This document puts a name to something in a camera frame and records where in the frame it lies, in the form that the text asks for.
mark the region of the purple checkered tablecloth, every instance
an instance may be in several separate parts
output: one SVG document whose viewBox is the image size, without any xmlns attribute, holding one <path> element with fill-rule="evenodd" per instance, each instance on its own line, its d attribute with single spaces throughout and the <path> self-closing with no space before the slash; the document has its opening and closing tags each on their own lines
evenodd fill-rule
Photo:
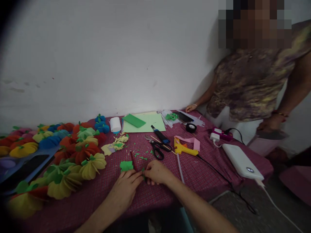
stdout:
<svg viewBox="0 0 311 233">
<path fill-rule="evenodd" d="M 200 113 L 194 111 L 192 115 L 199 117 Z M 201 120 L 205 122 L 205 127 L 198 127 L 195 133 L 196 138 L 201 142 L 200 155 L 218 169 L 227 179 L 232 181 L 234 187 L 240 187 L 245 183 L 246 179 L 236 173 L 224 150 L 215 147 L 209 140 L 208 129 L 212 129 L 213 124 L 203 116 L 201 116 Z M 74 231 L 77 229 L 91 216 L 108 195 L 120 175 L 120 162 L 132 160 L 129 154 L 130 150 L 135 150 L 134 154 L 140 153 L 139 156 L 148 158 L 148 161 L 142 160 L 139 156 L 134 158 L 133 163 L 137 170 L 141 170 L 143 167 L 146 168 L 147 164 L 155 159 L 153 154 L 146 153 L 146 151 L 152 149 L 152 146 L 143 138 L 145 134 L 156 137 L 154 133 L 129 133 L 130 138 L 126 143 L 128 147 L 110 156 L 106 156 L 107 166 L 104 170 L 100 170 L 100 174 L 94 180 L 84 181 L 79 190 L 76 193 L 72 193 L 69 198 L 59 201 L 51 199 L 44 205 L 43 210 L 38 211 L 25 221 L 25 228 L 30 232 L 47 233 Z M 181 124 L 174 124 L 172 129 L 167 127 L 166 132 L 163 132 L 163 134 L 170 139 L 172 147 L 174 146 L 173 137 L 175 135 L 183 138 L 194 137 Z M 114 141 L 114 135 L 110 132 L 107 136 L 106 144 L 112 143 Z M 229 144 L 241 147 L 265 179 L 271 176 L 273 167 L 267 159 L 256 154 L 236 140 L 229 142 Z M 163 153 L 165 158 L 162 163 L 175 176 L 180 178 L 176 155 L 166 151 L 163 151 Z M 222 192 L 229 190 L 227 182 L 197 157 L 182 153 L 180 155 L 180 163 L 185 184 L 205 200 L 210 200 Z M 130 217 L 145 211 L 169 207 L 177 201 L 174 194 L 165 186 L 149 186 L 145 182 L 142 182 L 137 188 L 132 205 L 124 213 L 123 217 Z"/>
</svg>

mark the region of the bracelet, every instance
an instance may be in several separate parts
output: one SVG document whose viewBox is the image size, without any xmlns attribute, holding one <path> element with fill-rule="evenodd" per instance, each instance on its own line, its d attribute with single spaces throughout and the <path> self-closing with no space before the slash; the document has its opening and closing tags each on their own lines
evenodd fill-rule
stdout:
<svg viewBox="0 0 311 233">
<path fill-rule="evenodd" d="M 272 114 L 279 114 L 279 115 L 284 116 L 284 117 L 289 117 L 288 115 L 286 115 L 284 113 L 279 113 L 277 110 L 273 110 Z"/>
</svg>

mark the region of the glue gun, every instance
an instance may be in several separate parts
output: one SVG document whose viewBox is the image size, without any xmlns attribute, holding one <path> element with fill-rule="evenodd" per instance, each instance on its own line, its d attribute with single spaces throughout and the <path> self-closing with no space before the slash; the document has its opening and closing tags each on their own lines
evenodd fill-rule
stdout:
<svg viewBox="0 0 311 233">
<path fill-rule="evenodd" d="M 174 147 L 175 147 L 175 153 L 176 154 L 181 154 L 182 152 L 185 152 L 185 153 L 193 155 L 193 156 L 196 156 L 199 154 L 199 152 L 197 150 L 192 150 L 192 149 L 189 149 L 189 148 L 183 146 L 180 143 L 180 140 L 177 138 L 174 138 Z"/>
</svg>

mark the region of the scissors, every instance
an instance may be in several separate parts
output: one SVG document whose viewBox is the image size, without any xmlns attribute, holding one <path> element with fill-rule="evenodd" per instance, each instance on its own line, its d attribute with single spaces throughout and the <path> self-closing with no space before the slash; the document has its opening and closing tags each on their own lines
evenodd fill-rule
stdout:
<svg viewBox="0 0 311 233">
<path fill-rule="evenodd" d="M 147 135 L 145 135 L 144 138 L 151 143 L 152 148 L 153 148 L 153 155 L 155 156 L 155 158 L 157 160 L 163 160 L 164 159 L 164 154 L 160 149 L 163 149 L 167 152 L 172 151 L 172 147 L 169 144 L 163 144 L 163 143 L 154 141 L 153 139 L 151 139 L 151 137 L 149 137 Z"/>
</svg>

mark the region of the hand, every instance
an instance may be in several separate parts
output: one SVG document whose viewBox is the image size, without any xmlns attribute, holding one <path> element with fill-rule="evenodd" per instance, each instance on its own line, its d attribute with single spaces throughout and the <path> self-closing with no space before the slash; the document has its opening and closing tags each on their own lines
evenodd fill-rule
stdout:
<svg viewBox="0 0 311 233">
<path fill-rule="evenodd" d="M 188 105 L 188 106 L 186 107 L 186 113 L 192 112 L 192 111 L 195 110 L 196 108 L 197 108 L 197 106 L 194 105 L 194 104 Z"/>
<path fill-rule="evenodd" d="M 271 117 L 264 119 L 263 122 L 260 123 L 257 130 L 262 130 L 268 133 L 279 130 L 284 118 L 284 116 L 281 116 L 279 114 L 272 114 Z"/>
<path fill-rule="evenodd" d="M 173 173 L 158 160 L 153 160 L 148 164 L 144 175 L 148 178 L 147 184 L 151 185 L 155 185 L 155 183 L 166 185 L 167 182 L 175 178 Z"/>
<path fill-rule="evenodd" d="M 113 218 L 112 221 L 115 221 L 130 207 L 136 194 L 136 188 L 143 180 L 141 171 L 136 173 L 135 170 L 129 170 L 121 173 L 103 202 Z"/>
</svg>

